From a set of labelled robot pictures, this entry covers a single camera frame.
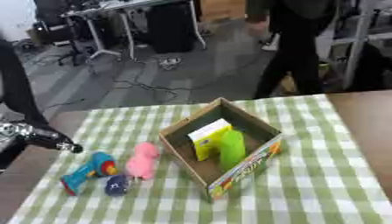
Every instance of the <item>blue toy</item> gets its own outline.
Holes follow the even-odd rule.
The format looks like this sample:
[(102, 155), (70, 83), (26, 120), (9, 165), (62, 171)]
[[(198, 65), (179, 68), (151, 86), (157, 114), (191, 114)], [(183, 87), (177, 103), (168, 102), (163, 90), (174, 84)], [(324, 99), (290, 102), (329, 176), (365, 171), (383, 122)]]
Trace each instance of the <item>blue toy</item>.
[(77, 195), (79, 193), (79, 186), (92, 176), (108, 176), (115, 175), (116, 167), (114, 159), (101, 151), (93, 154), (91, 160), (81, 166), (77, 171), (71, 175), (64, 175), (61, 177), (61, 183), (70, 195)]
[(123, 196), (130, 187), (131, 180), (125, 174), (115, 175), (108, 180), (105, 193), (108, 196)]

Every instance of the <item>toy drill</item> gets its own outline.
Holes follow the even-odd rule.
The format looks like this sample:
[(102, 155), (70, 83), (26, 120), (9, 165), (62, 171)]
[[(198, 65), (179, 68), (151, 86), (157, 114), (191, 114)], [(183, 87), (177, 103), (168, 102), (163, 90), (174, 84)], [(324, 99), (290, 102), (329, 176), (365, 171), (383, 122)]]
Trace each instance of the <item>toy drill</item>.
[(104, 153), (96, 152), (91, 157), (91, 160), (81, 166), (77, 171), (71, 175), (64, 175), (61, 177), (61, 183), (69, 195), (77, 195), (79, 193), (79, 186), (92, 176), (109, 176), (116, 174), (116, 167), (114, 159)]

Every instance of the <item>green plastic cup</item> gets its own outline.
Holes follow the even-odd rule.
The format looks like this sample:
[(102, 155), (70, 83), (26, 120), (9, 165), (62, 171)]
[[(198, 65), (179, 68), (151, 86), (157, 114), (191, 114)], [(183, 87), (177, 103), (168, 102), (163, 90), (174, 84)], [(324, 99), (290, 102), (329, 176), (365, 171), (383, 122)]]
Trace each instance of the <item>green plastic cup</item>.
[(243, 135), (237, 130), (226, 131), (220, 139), (220, 167), (228, 171), (245, 158)]

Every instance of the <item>cable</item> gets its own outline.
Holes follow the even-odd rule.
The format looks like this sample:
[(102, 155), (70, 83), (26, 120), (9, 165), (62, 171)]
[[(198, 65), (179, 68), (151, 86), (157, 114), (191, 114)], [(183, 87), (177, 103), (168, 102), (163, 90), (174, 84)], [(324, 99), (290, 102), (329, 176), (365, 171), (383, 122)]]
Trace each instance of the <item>cable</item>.
[(61, 55), (46, 55), (40, 59), (33, 60), (31, 63), (33, 65), (47, 67), (56, 63), (59, 58), (61, 58)]
[(76, 103), (79, 103), (79, 102), (84, 102), (85, 100), (86, 100), (85, 98), (81, 98), (81, 99), (76, 100), (76, 101), (56, 103), (56, 104), (53, 104), (53, 105), (51, 105), (49, 107), (44, 108), (41, 111), (41, 114), (44, 114), (48, 109), (51, 109), (51, 108), (55, 108), (55, 107), (59, 107), (59, 106), (66, 106), (66, 105), (73, 105), (73, 104), (76, 104)]
[[(140, 87), (144, 90), (147, 91), (153, 91), (153, 100), (155, 102), (158, 102), (160, 104), (164, 104), (166, 102), (170, 102), (173, 101), (174, 99), (176, 99), (179, 95), (175, 92), (175, 91), (193, 91), (193, 90), (200, 90), (202, 88), (207, 88), (209, 86), (212, 86), (214, 83), (220, 81), (223, 78), (226, 78), (228, 76), (234, 77), (233, 75), (230, 75), (233, 72), (239, 72), (240, 70), (252, 66), (253, 64), (255, 64), (261, 57), (261, 54), (263, 53), (263, 51), (260, 51), (250, 62), (245, 63), (242, 66), (238, 66), (236, 68), (227, 70), (226, 72), (223, 72), (219, 75), (218, 78), (216, 78), (215, 80), (212, 80), (208, 83), (205, 83), (203, 85), (199, 85), (197, 87), (175, 87), (175, 88), (170, 88), (170, 87), (160, 87), (160, 86), (156, 86), (156, 87), (152, 87), (149, 85), (146, 85), (142, 82), (139, 81), (140, 77), (145, 73), (145, 68), (147, 66), (147, 62), (145, 61), (141, 61), (141, 60), (134, 60), (134, 62), (136, 62), (137, 64), (142, 64), (142, 67), (140, 68), (140, 71), (138, 73), (136, 73), (136, 75), (134, 76), (132, 81), (129, 80), (118, 80), (117, 77), (122, 71), (123, 68), (125, 66), (125, 61), (122, 61), (121, 65), (118, 66), (118, 63), (115, 63), (115, 67), (117, 68), (117, 72), (115, 72), (114, 74), (110, 75), (110, 79), (112, 80), (113, 83), (125, 83), (128, 84), (128, 86), (126, 87), (112, 87), (111, 89), (107, 90), (101, 97), (97, 98), (96, 102), (100, 101), (101, 99), (104, 99), (110, 92), (117, 90), (117, 89), (130, 89), (130, 88), (134, 88), (134, 87)], [(164, 101), (161, 101), (157, 98), (157, 92), (158, 91), (164, 91), (168, 94), (171, 95), (171, 97), (169, 99), (166, 99)], [(54, 108), (54, 107), (59, 107), (59, 106), (67, 106), (67, 105), (72, 105), (72, 104), (76, 104), (79, 102), (84, 102), (86, 99), (82, 98), (79, 99), (77, 101), (70, 101), (70, 102), (64, 102), (64, 103), (58, 103), (58, 104), (53, 104), (49, 107), (44, 108), (44, 110), (42, 111), (42, 113), (45, 113), (48, 109), (50, 108)]]

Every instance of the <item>desk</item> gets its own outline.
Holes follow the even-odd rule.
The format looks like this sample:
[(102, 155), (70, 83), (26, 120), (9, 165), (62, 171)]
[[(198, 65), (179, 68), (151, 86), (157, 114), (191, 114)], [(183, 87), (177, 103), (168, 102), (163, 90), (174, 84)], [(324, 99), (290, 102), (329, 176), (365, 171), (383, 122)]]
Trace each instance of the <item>desk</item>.
[(127, 15), (127, 10), (132, 10), (136, 8), (142, 8), (142, 7), (148, 7), (148, 6), (154, 6), (154, 5), (159, 5), (159, 4), (168, 4), (168, 3), (176, 3), (180, 1), (187, 1), (189, 3), (189, 7), (191, 9), (191, 14), (192, 14), (192, 25), (195, 31), (195, 35), (199, 42), (203, 45), (203, 49), (207, 47), (206, 42), (204, 39), (201, 37), (200, 32), (199, 32), (199, 27), (196, 19), (196, 12), (194, 9), (194, 4), (193, 0), (131, 0), (129, 2), (120, 2), (117, 0), (112, 0), (108, 2), (100, 2), (100, 8), (98, 9), (89, 9), (89, 10), (83, 10), (83, 11), (69, 11), (65, 15), (63, 15), (66, 18), (70, 17), (82, 17), (87, 20), (88, 28), (90, 29), (94, 42), (97, 45), (97, 51), (91, 55), (90, 59), (93, 59), (97, 57), (100, 54), (106, 53), (106, 54), (111, 54), (115, 55), (117, 57), (120, 57), (119, 52), (113, 52), (109, 51), (104, 48), (101, 40), (99, 39), (98, 33), (95, 29), (93, 20), (91, 18), (92, 15), (98, 14), (98, 13), (103, 13), (105, 11), (117, 11), (120, 13), (122, 23), (125, 28), (125, 32), (127, 34), (127, 38), (129, 41), (129, 56), (131, 59), (135, 58), (135, 46), (134, 46), (134, 41), (132, 37), (132, 33), (130, 31), (130, 24), (128, 21), (128, 15)]
[[(392, 91), (329, 94), (327, 97), (350, 129), (381, 187), (392, 201), (392, 128), (389, 125)], [(72, 134), (87, 114), (87, 111), (64, 113), (52, 120), (52, 125)], [(0, 223), (14, 214), (57, 156), (57, 151), (29, 147), (0, 176)]]

